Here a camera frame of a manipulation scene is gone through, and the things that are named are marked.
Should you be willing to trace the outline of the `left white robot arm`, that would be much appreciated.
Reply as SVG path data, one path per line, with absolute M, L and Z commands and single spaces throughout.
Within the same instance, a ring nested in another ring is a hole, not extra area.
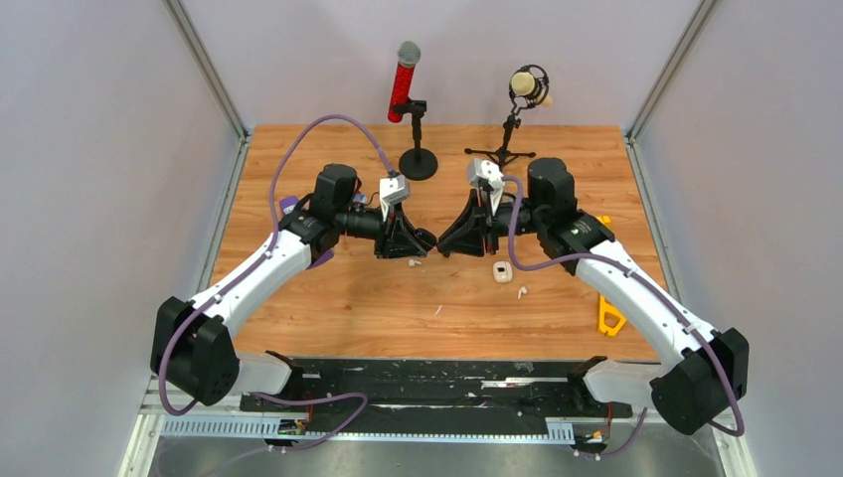
M 380 259 L 426 257 L 435 247 L 435 236 L 414 227 L 404 214 L 409 186 L 403 175 L 391 173 L 381 180 L 376 208 L 355 202 L 360 185 L 354 168 L 325 166 L 313 192 L 277 220 L 249 258 L 192 298 L 170 297 L 160 305 L 150 367 L 169 413 L 180 411 L 169 401 L 168 387 L 185 393 L 192 404 L 213 405 L 228 395 L 260 393 L 281 410 L 297 408 L 305 386 L 286 359 L 236 351 L 234 338 L 246 321 L 343 236 L 371 240 Z

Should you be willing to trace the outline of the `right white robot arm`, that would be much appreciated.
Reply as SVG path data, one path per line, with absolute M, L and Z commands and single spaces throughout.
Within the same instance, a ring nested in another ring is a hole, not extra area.
M 657 354 L 655 364 L 586 361 L 567 389 L 573 410 L 589 415 L 615 402 L 653 408 L 686 435 L 728 410 L 735 425 L 727 433 L 744 434 L 739 401 L 748 387 L 747 338 L 698 317 L 638 266 L 614 233 L 579 207 L 575 178 L 561 159 L 533 160 L 525 182 L 475 159 L 467 178 L 472 189 L 438 239 L 441 254 L 493 254 L 506 238 L 515 268 L 562 266 L 606 298 Z

